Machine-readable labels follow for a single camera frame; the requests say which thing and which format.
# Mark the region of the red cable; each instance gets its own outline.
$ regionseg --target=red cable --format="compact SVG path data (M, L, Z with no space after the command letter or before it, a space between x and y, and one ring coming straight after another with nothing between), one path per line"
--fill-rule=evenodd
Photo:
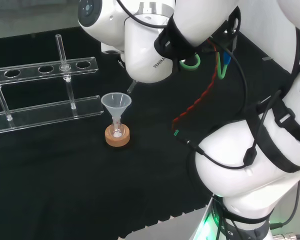
M175 131L175 125L177 122L179 122L180 118L184 117L185 115L187 115L189 113L189 111L191 111L198 103L200 103L204 97L209 93L209 90L213 87L217 74L218 74L218 54L217 54L217 48L216 46L210 42L208 40L209 44L213 45L214 51L215 51L215 58L216 58L216 64L215 64L215 68L214 68L214 74L212 76L212 80L211 83L209 84L209 86L206 88L206 90L201 94L200 98L197 99L193 105L191 105L190 107L188 107L186 109L185 112L181 113L178 117L176 117L173 121L172 121L172 130Z

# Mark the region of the test tube rack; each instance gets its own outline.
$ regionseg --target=test tube rack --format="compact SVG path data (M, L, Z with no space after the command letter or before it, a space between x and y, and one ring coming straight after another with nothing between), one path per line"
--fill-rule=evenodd
M60 61L35 63L0 68L0 133L64 122L104 112L99 95L74 98L72 76L92 74L98 71L94 57L66 59L61 35L56 35ZM2 86L44 79L63 78L68 100L19 109L9 109Z

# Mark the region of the black cloth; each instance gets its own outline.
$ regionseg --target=black cloth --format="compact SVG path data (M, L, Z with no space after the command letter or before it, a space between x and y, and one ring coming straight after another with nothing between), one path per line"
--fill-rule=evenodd
M73 77L75 98L125 93L132 80L115 55L80 28L0 39L0 67L57 61L55 35L68 59L96 57L96 74ZM235 55L248 80L250 101L273 94L289 74L243 35ZM0 240L116 240L131 231L191 212L209 198L194 191L186 158L189 150L171 131L172 120L198 99L211 81L215 55L202 53L197 71L182 71L154 84L139 83L123 114L130 143L105 143L111 124L100 116L0 134ZM234 63L226 77L178 129L200 142L211 130L241 117L243 92ZM62 79L5 85L10 109L67 99Z

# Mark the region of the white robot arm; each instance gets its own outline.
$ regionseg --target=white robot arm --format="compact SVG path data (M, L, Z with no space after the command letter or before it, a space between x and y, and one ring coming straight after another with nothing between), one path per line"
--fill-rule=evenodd
M193 47L211 36L238 2L122 0L129 12L149 24L166 25L173 15L177 29ZM125 13L116 0L81 0L78 13L80 25L102 43L103 51L121 54L126 71L133 80L155 83L172 74L173 61L160 55L155 48L155 41L163 29L139 24Z
M174 32L181 34L189 46L196 48L222 25L239 2L121 1L140 21L168 27L151 28L136 22L116 0L80 0L79 23L87 33L102 43L102 51L120 54L127 73L133 80L143 83L164 80L173 72L173 58L166 57L163 50L168 49L171 42L166 41L164 45L161 42L158 47L158 42L171 30L171 25ZM300 29L300 0L278 0L278 3L286 17ZM300 74L283 101L295 113L295 120L300 125ZM268 112L264 126L283 156L300 167L300 142L286 129L278 126L272 110ZM219 164L238 167L243 165L246 150L251 147L253 141L254 136L244 120L225 125L205 138L199 146ZM258 146L256 153L252 165L236 170L221 167L199 153L195 157L196 170L206 187L223 197L223 204L230 213L250 220L267 217L281 197L300 180L300 170L283 171L274 165ZM231 221L226 222L229 227L233 227ZM265 220L251 224L236 221L236 224L239 230L248 236L259 231L262 237L258 240L272 239L269 224ZM216 224L210 226L214 233L217 232L217 228ZM221 234L220 238L225 239L225 235ZM201 237L198 239L208 239L207 236Z

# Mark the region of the wall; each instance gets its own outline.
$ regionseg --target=wall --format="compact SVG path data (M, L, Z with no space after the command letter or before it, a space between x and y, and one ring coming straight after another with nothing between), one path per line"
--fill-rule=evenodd
M296 53L295 26L277 0L241 0L241 32L285 70L291 72Z
M39 4L38 0L26 2L28 4L0 6L0 38L79 26L78 0L41 0L45 4Z

